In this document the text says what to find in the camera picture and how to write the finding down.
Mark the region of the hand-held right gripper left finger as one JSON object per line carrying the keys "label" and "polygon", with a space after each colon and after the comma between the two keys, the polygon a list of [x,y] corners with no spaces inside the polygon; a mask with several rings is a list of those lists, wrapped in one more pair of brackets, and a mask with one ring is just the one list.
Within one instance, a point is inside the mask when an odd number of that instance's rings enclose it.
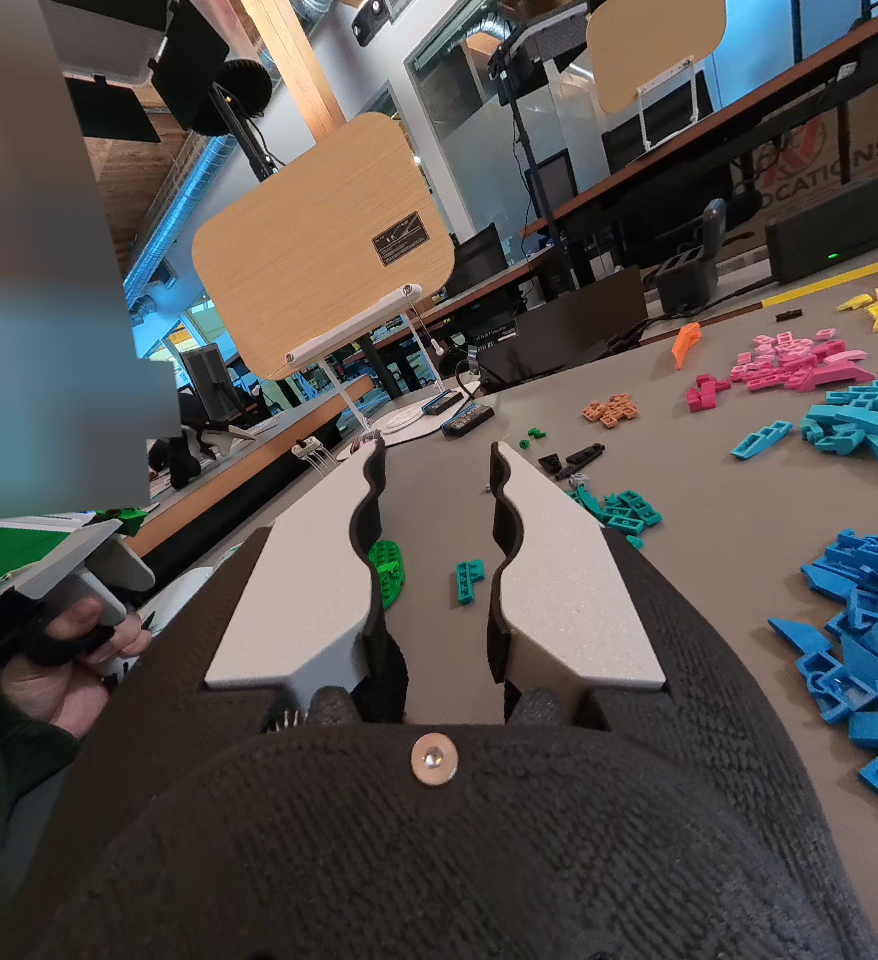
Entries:
{"label": "hand-held right gripper left finger", "polygon": [[408,672],[369,553],[382,526],[384,438],[363,443],[273,522],[205,673],[213,690],[277,690],[291,710],[341,688],[361,717],[403,720]]}

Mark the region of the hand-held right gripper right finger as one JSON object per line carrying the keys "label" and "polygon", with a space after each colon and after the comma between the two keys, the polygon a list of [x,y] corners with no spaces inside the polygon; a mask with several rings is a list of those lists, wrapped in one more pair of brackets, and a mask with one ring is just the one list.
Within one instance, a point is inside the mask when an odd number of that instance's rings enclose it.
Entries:
{"label": "hand-held right gripper right finger", "polygon": [[488,661],[509,719],[545,690],[560,720],[589,715],[595,690],[661,693],[666,677],[605,528],[504,441],[491,446],[493,539]]}

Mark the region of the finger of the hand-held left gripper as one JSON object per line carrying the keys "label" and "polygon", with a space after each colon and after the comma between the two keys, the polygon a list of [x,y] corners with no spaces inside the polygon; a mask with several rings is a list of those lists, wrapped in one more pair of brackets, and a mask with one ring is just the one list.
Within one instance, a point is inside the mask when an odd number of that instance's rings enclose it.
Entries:
{"label": "finger of the hand-held left gripper", "polygon": [[90,554],[122,526],[116,517],[91,523],[70,533],[42,559],[16,570],[4,582],[5,589],[17,591],[31,600],[41,600]]}

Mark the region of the green lego leaf plate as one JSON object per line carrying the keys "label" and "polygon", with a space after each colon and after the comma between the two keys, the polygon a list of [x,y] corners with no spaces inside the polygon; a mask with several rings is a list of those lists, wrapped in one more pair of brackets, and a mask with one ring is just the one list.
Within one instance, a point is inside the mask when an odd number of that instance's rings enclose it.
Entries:
{"label": "green lego leaf plate", "polygon": [[400,548],[394,541],[381,538],[370,548],[368,559],[378,576],[382,606],[388,609],[405,583],[405,568]]}

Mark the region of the pile of teal lego pieces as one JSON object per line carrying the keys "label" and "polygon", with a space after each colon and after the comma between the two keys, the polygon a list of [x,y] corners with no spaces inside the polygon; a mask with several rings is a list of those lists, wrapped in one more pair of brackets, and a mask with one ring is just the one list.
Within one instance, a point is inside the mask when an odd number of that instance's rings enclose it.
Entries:
{"label": "pile of teal lego pieces", "polygon": [[636,549],[644,546],[645,532],[662,522],[661,513],[634,490],[627,489],[599,498],[580,485],[565,493],[605,528],[624,534]]}

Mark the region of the black lego pieces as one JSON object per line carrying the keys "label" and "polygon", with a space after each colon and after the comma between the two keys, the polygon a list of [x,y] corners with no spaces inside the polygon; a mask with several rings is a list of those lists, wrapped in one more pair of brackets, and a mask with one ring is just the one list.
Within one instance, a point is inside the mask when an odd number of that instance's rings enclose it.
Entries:
{"label": "black lego pieces", "polygon": [[596,442],[569,454],[564,462],[561,461],[558,454],[549,454],[541,457],[538,464],[546,475],[558,482],[579,473],[585,466],[602,456],[604,452],[605,445]]}

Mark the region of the pile of blue lego bricks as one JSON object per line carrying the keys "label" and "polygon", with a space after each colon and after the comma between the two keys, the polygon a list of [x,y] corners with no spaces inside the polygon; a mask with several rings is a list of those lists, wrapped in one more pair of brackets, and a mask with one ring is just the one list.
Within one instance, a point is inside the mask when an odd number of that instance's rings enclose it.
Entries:
{"label": "pile of blue lego bricks", "polygon": [[878,794],[878,534],[839,532],[801,573],[837,613],[822,628],[782,617],[768,626],[797,654],[795,668],[822,721],[869,754],[858,776]]}

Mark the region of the pile of pink lego bricks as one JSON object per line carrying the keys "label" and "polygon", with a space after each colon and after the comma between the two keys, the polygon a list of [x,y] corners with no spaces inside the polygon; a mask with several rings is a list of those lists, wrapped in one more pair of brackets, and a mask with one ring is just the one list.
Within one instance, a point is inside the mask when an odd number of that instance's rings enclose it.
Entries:
{"label": "pile of pink lego bricks", "polygon": [[739,354],[725,377],[699,374],[685,394],[691,413],[712,410],[720,393],[733,385],[749,393],[782,389],[811,393],[839,383],[871,384],[877,376],[864,367],[868,354],[850,349],[829,330],[819,331],[812,339],[796,339],[789,331],[776,337],[759,336],[755,350]]}

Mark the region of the person's left hand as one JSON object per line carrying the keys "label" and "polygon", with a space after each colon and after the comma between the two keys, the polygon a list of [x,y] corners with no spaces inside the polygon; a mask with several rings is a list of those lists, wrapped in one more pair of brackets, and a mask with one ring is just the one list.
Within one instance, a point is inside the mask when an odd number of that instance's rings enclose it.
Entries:
{"label": "person's left hand", "polygon": [[150,641],[141,617],[130,613],[109,640],[68,664],[39,666],[23,654],[13,656],[0,671],[0,689],[28,718],[82,739],[109,702],[102,670],[119,659],[138,657]]}

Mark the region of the wooden top office desk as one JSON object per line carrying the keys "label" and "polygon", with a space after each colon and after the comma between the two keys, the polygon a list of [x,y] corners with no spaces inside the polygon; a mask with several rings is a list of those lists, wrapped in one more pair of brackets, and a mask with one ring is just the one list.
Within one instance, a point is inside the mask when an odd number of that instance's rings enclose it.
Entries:
{"label": "wooden top office desk", "polygon": [[242,439],[236,451],[209,464],[187,486],[163,491],[137,534],[127,539],[127,545],[144,559],[289,452],[298,439],[304,439],[329,421],[335,421],[346,409],[343,398],[335,390],[330,390],[291,411],[272,417],[253,439]]}
{"label": "wooden top office desk", "polygon": [[563,204],[556,226],[581,239],[876,85],[878,17]]}

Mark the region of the white connector with clear rods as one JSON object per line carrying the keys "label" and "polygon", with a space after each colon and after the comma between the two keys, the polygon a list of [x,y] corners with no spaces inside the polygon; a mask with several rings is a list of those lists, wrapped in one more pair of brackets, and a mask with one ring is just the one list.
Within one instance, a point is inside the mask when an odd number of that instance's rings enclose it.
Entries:
{"label": "white connector with clear rods", "polygon": [[318,474],[326,476],[337,468],[335,457],[315,436],[302,438],[291,448],[291,452],[301,462],[312,467]]}

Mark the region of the black computer monitor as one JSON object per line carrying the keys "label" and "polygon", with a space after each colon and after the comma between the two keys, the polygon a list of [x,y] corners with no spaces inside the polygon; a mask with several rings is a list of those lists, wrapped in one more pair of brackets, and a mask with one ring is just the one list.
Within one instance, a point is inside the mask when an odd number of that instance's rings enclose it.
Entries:
{"label": "black computer monitor", "polygon": [[538,172],[543,192],[538,191],[531,169],[524,171],[526,186],[538,218],[544,217],[541,196],[552,211],[573,200],[579,193],[574,169],[566,148],[538,162]]}
{"label": "black computer monitor", "polygon": [[452,299],[463,294],[508,266],[496,225],[490,222],[479,233],[454,245],[454,266],[445,283],[446,296]]}

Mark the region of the wooden book stand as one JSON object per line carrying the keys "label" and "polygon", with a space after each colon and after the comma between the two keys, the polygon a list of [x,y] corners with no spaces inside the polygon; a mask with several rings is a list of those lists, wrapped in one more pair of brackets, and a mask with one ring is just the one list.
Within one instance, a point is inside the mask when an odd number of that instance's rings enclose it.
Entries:
{"label": "wooden book stand", "polygon": [[319,365],[386,446],[441,430],[440,414],[370,423],[326,359],[445,286],[454,247],[397,123],[362,113],[197,230],[192,257],[250,372],[281,380]]}
{"label": "wooden book stand", "polygon": [[[587,47],[599,106],[606,114],[637,108],[645,153],[699,122],[697,66],[714,53],[727,25],[724,1],[608,1],[589,15]],[[653,142],[645,108],[673,79],[689,82],[689,120]]]}

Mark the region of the black power station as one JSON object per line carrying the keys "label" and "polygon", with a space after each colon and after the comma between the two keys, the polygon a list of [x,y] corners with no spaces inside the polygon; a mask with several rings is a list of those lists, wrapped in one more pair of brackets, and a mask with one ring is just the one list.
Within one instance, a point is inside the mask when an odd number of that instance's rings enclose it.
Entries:
{"label": "black power station", "polygon": [[878,174],[771,220],[766,227],[771,275],[781,284],[878,247]]}

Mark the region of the studio light panel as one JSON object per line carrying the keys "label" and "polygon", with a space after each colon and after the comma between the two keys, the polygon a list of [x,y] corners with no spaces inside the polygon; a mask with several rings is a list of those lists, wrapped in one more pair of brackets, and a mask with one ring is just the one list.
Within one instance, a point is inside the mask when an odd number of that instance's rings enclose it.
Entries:
{"label": "studio light panel", "polygon": [[179,127],[232,136],[259,181],[277,162],[253,129],[273,93],[256,58],[230,55],[202,2],[40,2],[85,138],[157,142],[135,89],[150,86]]}

